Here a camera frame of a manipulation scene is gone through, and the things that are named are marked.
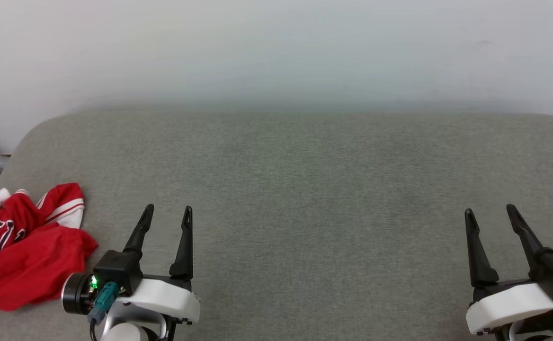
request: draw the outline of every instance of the cable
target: cable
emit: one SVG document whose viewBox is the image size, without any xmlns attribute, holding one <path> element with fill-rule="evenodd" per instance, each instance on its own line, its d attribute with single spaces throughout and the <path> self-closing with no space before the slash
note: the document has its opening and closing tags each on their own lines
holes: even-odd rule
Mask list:
<svg viewBox="0 0 553 341">
<path fill-rule="evenodd" d="M 175 326 L 177 325 L 176 321 L 176 319 L 171 320 L 171 326 L 169 326 L 168 341 L 173 341 L 173 337 L 175 336 Z"/>
<path fill-rule="evenodd" d="M 91 337 L 91 341 L 98 341 L 95 337 L 95 319 L 89 323 L 89 337 Z"/>
</svg>

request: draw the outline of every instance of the white stripe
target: white stripe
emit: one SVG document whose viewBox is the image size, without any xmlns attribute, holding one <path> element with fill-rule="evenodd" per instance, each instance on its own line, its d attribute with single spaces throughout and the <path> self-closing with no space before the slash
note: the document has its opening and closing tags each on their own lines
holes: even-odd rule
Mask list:
<svg viewBox="0 0 553 341">
<path fill-rule="evenodd" d="M 51 219 L 51 221 L 46 224 L 51 224 L 57 222 L 58 224 L 73 229 L 78 229 L 81 227 L 81 220 L 83 218 L 83 210 L 85 209 L 84 205 L 81 205 L 71 211 L 68 211 L 66 214 L 60 214 L 56 218 Z"/>
<path fill-rule="evenodd" d="M 69 209 L 75 207 L 76 205 L 81 205 L 83 203 L 83 199 L 82 198 L 79 198 L 79 199 L 74 199 L 74 200 L 71 200 L 71 201 L 68 201 L 67 203 L 65 203 L 64 205 L 56 208 L 46 219 L 49 220 L 50 218 L 51 219 L 54 219 L 56 218 L 57 215 L 63 213 L 64 211 L 68 211 Z"/>
<path fill-rule="evenodd" d="M 41 207 L 43 206 L 43 203 L 45 203 L 45 197 L 46 197 L 46 196 L 47 196 L 47 193 L 45 193 L 45 195 L 43 196 L 43 198 L 41 198 L 41 199 L 39 200 L 39 203 L 36 204 L 36 207 L 37 207 L 38 209 L 41 209 Z"/>
</svg>

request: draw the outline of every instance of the white wall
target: white wall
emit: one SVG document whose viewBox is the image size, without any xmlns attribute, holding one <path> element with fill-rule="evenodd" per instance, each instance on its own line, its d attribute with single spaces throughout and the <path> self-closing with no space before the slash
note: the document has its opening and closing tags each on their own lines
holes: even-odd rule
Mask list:
<svg viewBox="0 0 553 341">
<path fill-rule="evenodd" d="M 88 108 L 553 114 L 553 0 L 0 0 L 0 151 Z"/>
</svg>

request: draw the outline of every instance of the gray fabric cushion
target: gray fabric cushion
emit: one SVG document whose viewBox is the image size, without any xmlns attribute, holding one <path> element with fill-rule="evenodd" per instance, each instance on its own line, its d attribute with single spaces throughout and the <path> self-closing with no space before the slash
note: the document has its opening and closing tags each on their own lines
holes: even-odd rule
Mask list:
<svg viewBox="0 0 553 341">
<path fill-rule="evenodd" d="M 154 203 L 142 268 L 166 274 L 194 208 L 201 321 L 176 340 L 469 340 L 465 208 L 502 280 L 528 270 L 506 203 L 553 247 L 547 116 L 72 115 L 30 132 L 0 187 L 68 181 L 90 266 Z M 0 339 L 82 341 L 88 324 L 50 302 L 0 312 Z"/>
</svg>

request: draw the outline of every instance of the red jersey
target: red jersey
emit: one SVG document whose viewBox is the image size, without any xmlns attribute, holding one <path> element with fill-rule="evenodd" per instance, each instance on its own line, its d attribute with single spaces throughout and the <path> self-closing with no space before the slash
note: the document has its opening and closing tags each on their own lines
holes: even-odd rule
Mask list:
<svg viewBox="0 0 553 341">
<path fill-rule="evenodd" d="M 81 188 L 61 184 L 35 205 L 25 190 L 0 190 L 0 309 L 58 298 L 97 243 L 79 229 Z"/>
</svg>

